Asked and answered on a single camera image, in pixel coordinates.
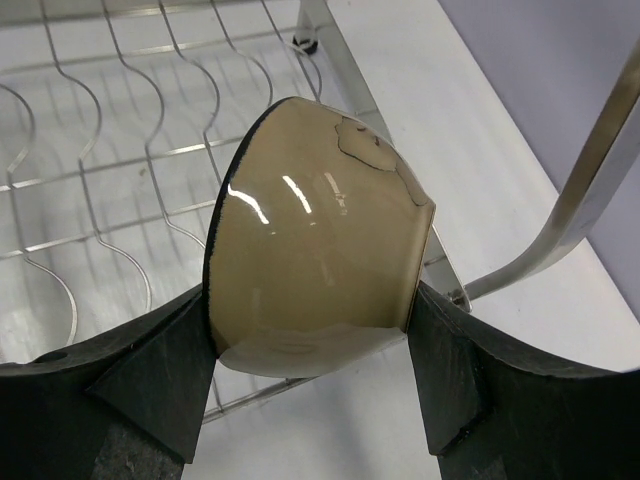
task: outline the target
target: dish rack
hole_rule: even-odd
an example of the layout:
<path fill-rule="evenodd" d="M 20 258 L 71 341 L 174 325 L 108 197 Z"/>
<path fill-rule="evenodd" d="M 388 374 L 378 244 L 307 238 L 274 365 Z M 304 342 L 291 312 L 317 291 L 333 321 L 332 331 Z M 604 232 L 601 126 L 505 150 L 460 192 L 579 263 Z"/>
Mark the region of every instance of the dish rack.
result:
<path fill-rule="evenodd" d="M 0 362 L 198 284 L 221 178 L 274 101 L 316 100 L 389 138 L 324 0 L 10 0 L 0 27 Z M 460 289 L 436 233 L 425 265 L 437 290 Z M 218 365 L 204 421 L 306 381 Z"/>

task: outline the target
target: metal rack frame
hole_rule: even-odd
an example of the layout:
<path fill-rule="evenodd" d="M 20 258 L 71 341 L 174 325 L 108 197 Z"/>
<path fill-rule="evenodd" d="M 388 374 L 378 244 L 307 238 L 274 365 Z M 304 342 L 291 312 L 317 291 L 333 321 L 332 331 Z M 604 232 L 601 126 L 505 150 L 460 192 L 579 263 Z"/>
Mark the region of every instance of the metal rack frame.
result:
<path fill-rule="evenodd" d="M 0 90 L 12 96 L 16 104 L 20 106 L 23 112 L 23 114 L 19 115 L 20 121 L 23 122 L 28 132 L 24 147 L 15 158 L 10 161 L 7 167 L 6 184 L 0 185 L 0 193 L 8 193 L 11 202 L 11 215 L 15 224 L 19 245 L 19 248 L 14 250 L 0 251 L 0 262 L 10 258 L 22 258 L 29 266 L 46 273 L 59 283 L 69 299 L 72 316 L 67 345 L 73 343 L 78 322 L 82 321 L 78 318 L 76 298 L 65 279 L 47 266 L 33 260 L 33 254 L 61 245 L 83 242 L 95 238 L 99 245 L 131 263 L 138 272 L 145 290 L 144 310 L 149 311 L 151 309 L 153 291 L 147 272 L 134 256 L 127 252 L 126 248 L 118 247 L 113 242 L 110 242 L 107 235 L 118 230 L 161 220 L 166 224 L 168 229 L 179 235 L 188 237 L 199 247 L 204 248 L 202 240 L 188 229 L 177 225 L 174 222 L 174 218 L 188 212 L 211 208 L 215 204 L 215 200 L 203 202 L 194 201 L 192 204 L 182 206 L 178 209 L 169 209 L 158 183 L 155 162 L 159 159 L 173 159 L 181 155 L 204 151 L 210 160 L 218 185 L 220 185 L 221 172 L 214 159 L 213 149 L 238 142 L 241 136 L 216 140 L 209 138 L 209 132 L 215 124 L 220 109 L 220 89 L 212 74 L 197 59 L 190 57 L 189 51 L 226 45 L 234 53 L 250 62 L 261 72 L 261 75 L 264 75 L 268 85 L 267 101 L 265 102 L 266 107 L 274 101 L 274 86 L 269 72 L 260 59 L 251 53 L 238 49 L 237 43 L 244 40 L 260 39 L 262 36 L 275 36 L 283 48 L 289 50 L 292 54 L 300 71 L 304 75 L 311 96 L 316 101 L 322 101 L 322 75 L 313 56 L 307 53 L 307 51 L 311 51 L 312 47 L 315 48 L 314 45 L 317 42 L 324 52 L 326 52 L 330 60 L 340 86 L 349 99 L 352 113 L 371 125 L 380 132 L 380 134 L 391 139 L 384 119 L 367 87 L 366 81 L 358 69 L 324 0 L 301 0 L 297 25 L 293 28 L 286 29 L 278 28 L 265 0 L 253 0 L 254 2 L 259 2 L 264 9 L 271 30 L 247 36 L 234 37 L 227 30 L 218 6 L 229 3 L 244 3 L 246 1 L 251 0 L 160 0 L 158 2 L 149 2 L 147 0 L 93 0 L 86 2 L 7 0 L 0 3 L 0 27 L 42 24 L 46 31 L 46 38 L 51 55 L 51 61 L 49 62 L 0 70 Z M 211 12 L 215 15 L 222 29 L 224 39 L 210 42 L 180 43 L 172 29 L 171 14 L 193 9 L 211 9 Z M 120 46 L 118 36 L 113 28 L 112 19 L 149 15 L 160 16 L 163 19 L 171 43 L 133 51 L 124 51 Z M 51 33 L 52 24 L 100 18 L 104 19 L 108 25 L 115 54 L 74 58 L 72 60 L 64 60 L 58 57 L 56 43 Z M 285 40 L 285 35 L 294 34 L 296 44 Z M 136 58 L 168 52 L 173 52 L 179 57 L 184 64 L 183 68 L 192 69 L 194 73 L 199 72 L 197 74 L 203 76 L 207 88 L 211 92 L 211 96 L 215 98 L 216 103 L 209 121 L 199 130 L 201 137 L 200 143 L 181 146 L 158 153 L 152 150 L 151 145 L 161 134 L 162 124 L 165 118 L 165 101 L 163 94 L 158 86 L 158 80 L 153 78 L 152 74 L 137 68 L 131 61 Z M 122 69 L 146 82 L 157 96 L 160 110 L 155 127 L 145 138 L 143 156 L 119 159 L 116 163 L 106 165 L 87 165 L 85 159 L 91 153 L 101 134 L 103 107 L 92 89 L 81 79 L 69 73 L 68 69 L 77 65 L 108 60 L 118 61 Z M 63 172 L 55 176 L 18 181 L 15 180 L 15 174 L 28 158 L 35 142 L 37 119 L 28 101 L 16 89 L 3 83 L 2 78 L 6 75 L 37 72 L 52 68 L 68 82 L 84 91 L 93 102 L 96 113 L 93 133 L 77 154 L 77 169 L 74 171 Z M 638 131 L 640 130 L 640 110 L 636 108 L 640 88 L 638 82 L 634 82 L 634 78 L 637 78 L 639 71 L 640 48 L 636 47 L 614 88 L 611 98 L 607 102 L 603 114 L 594 127 L 594 131 L 583 153 L 578 159 L 574 171 L 551 213 L 549 221 L 532 246 L 511 264 L 463 287 L 458 280 L 437 232 L 434 230 L 424 262 L 424 278 L 433 288 L 443 294 L 448 294 L 461 308 L 470 310 L 470 299 L 489 294 L 548 267 L 571 251 L 575 245 L 587 235 L 589 229 L 608 204 L 638 154 L 640 154 L 640 145 L 635 141 Z M 108 228 L 100 227 L 94 208 L 95 199 L 92 197 L 87 177 L 90 174 L 106 172 L 131 165 L 145 165 L 148 168 L 160 213 L 121 222 L 116 225 L 111 225 Z M 87 211 L 89 212 L 91 231 L 88 233 L 69 235 L 52 241 L 27 244 L 24 239 L 17 206 L 17 193 L 23 189 L 71 178 L 79 178 L 81 181 L 84 196 L 82 201 L 86 204 Z M 275 385 L 257 390 L 247 396 L 224 403 L 221 400 L 219 389 L 214 379 L 212 388 L 215 407 L 206 412 L 204 422 L 215 420 L 244 405 L 277 395 L 309 380 L 310 379 L 286 379 Z"/>

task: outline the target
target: white surface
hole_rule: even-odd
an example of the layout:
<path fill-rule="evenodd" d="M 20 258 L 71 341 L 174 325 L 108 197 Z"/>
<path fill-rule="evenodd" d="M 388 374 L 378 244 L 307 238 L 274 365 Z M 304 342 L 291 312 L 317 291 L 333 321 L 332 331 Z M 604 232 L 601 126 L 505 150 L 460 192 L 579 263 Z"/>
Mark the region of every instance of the white surface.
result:
<path fill-rule="evenodd" d="M 438 204 L 463 281 L 509 261 L 557 193 L 436 0 L 330 6 L 396 146 Z M 556 354 L 640 365 L 638 322 L 587 244 L 474 307 Z M 406 343 L 206 425 L 184 478 L 439 478 Z"/>

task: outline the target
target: metal wire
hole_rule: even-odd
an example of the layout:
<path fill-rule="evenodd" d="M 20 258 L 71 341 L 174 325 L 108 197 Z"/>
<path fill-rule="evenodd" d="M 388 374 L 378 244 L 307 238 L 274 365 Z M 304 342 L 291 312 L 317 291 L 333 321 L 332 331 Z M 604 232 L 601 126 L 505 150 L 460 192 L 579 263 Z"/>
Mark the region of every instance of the metal wire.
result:
<path fill-rule="evenodd" d="M 62 278 L 60 278 L 60 276 L 55 274 L 52 270 L 45 267 L 44 265 L 41 265 L 40 263 L 35 262 L 29 256 L 29 252 L 27 252 L 25 247 L 24 233 L 22 231 L 22 223 L 20 221 L 20 215 L 18 215 L 18 203 L 15 198 L 16 189 L 13 186 L 13 174 L 18 169 L 18 167 L 20 167 L 22 162 L 27 158 L 35 142 L 35 138 L 36 138 L 35 117 L 33 115 L 33 110 L 31 109 L 27 101 L 18 92 L 16 92 L 15 90 L 3 84 L 0 84 L 0 88 L 8 92 L 9 94 L 13 95 L 13 97 L 16 98 L 25 108 L 25 110 L 27 111 L 27 115 L 29 117 L 29 134 L 27 137 L 27 142 L 25 143 L 22 150 L 20 150 L 16 158 L 7 167 L 7 183 L 9 186 L 11 213 L 13 215 L 13 221 L 16 227 L 16 235 L 18 237 L 18 246 L 20 247 L 22 258 L 26 263 L 46 273 L 47 275 L 51 276 L 54 280 L 56 280 L 60 284 L 60 286 L 64 289 L 64 292 L 67 294 L 67 297 L 69 298 L 69 304 L 71 306 L 71 326 L 69 328 L 69 335 L 67 337 L 67 341 L 65 342 L 65 346 L 68 346 L 68 345 L 71 345 L 75 340 L 76 332 L 78 329 L 78 305 L 76 303 L 76 299 L 73 296 L 73 293 L 71 293 L 71 289 L 69 288 L 69 286 L 66 284 L 66 282 Z"/>

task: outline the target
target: ceramic bowl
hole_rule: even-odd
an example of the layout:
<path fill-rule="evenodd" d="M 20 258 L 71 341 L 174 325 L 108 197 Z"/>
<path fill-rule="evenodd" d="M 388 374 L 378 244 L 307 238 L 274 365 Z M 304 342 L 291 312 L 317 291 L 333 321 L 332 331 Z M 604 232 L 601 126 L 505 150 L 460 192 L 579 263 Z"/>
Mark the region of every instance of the ceramic bowl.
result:
<path fill-rule="evenodd" d="M 312 377 L 401 338 L 434 211 L 366 125 L 301 98 L 274 104 L 238 147 L 207 239 L 219 361 Z"/>

